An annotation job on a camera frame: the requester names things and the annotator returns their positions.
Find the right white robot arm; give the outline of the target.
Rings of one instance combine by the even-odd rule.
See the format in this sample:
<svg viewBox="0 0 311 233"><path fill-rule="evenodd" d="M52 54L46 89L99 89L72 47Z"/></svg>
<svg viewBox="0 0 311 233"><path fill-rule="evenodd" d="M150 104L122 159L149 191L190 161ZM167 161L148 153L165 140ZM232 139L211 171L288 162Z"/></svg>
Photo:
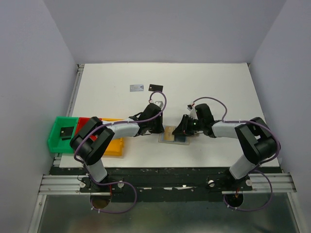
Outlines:
<svg viewBox="0 0 311 233"><path fill-rule="evenodd" d="M280 143L260 117L226 123L215 120L205 103L189 108L191 114L183 115L172 135L194 136L203 133L211 138L237 139L240 143L242 156L227 170L223 179L224 186L229 190L239 187L241 179L280 150Z"/></svg>

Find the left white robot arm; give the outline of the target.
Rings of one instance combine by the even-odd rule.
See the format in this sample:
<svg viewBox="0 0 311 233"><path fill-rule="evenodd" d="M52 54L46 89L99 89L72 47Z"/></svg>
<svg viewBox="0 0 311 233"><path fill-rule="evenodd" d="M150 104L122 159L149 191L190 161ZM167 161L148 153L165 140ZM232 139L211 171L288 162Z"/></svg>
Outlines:
<svg viewBox="0 0 311 233"><path fill-rule="evenodd" d="M82 163L91 175L91 186L98 192L107 188L107 171L102 156L112 140L164 132L163 103L149 103L143 112L121 121L90 118L71 139L69 145L76 161Z"/></svg>

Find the gold credit card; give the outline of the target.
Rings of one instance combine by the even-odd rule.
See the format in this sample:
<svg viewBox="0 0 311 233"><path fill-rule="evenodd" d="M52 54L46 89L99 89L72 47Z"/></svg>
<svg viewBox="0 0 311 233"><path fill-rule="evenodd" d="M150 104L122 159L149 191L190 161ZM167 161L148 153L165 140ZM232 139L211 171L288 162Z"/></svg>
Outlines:
<svg viewBox="0 0 311 233"><path fill-rule="evenodd" d="M173 131L175 130L175 126L166 126L163 133L163 141L174 141Z"/></svg>

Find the silver credit card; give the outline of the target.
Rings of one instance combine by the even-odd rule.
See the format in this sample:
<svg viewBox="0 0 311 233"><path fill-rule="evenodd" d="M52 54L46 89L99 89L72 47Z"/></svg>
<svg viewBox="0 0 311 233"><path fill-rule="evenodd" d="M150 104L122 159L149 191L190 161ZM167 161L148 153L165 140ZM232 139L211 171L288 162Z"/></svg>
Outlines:
<svg viewBox="0 0 311 233"><path fill-rule="evenodd" d="M139 92L144 91L144 85L143 84L132 84L130 85L130 92Z"/></svg>

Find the black credit card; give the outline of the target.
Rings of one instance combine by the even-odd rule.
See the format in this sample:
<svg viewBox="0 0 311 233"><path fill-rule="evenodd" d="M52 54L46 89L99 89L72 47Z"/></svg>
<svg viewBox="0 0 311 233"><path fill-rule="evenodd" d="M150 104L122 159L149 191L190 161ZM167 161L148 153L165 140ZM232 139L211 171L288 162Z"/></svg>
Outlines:
<svg viewBox="0 0 311 233"><path fill-rule="evenodd" d="M157 85L157 84L150 84L148 91L150 92L162 92L163 91L163 86L162 85Z"/></svg>

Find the beige card holder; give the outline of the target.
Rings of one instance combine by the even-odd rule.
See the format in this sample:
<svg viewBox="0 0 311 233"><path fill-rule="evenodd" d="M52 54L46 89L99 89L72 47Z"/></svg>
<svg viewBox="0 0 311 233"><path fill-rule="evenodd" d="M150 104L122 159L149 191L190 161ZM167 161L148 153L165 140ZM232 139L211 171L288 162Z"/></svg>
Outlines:
<svg viewBox="0 0 311 233"><path fill-rule="evenodd" d="M173 135L176 126L164 126L164 132L159 135L159 143L168 143L176 145L189 145L190 139L184 135Z"/></svg>

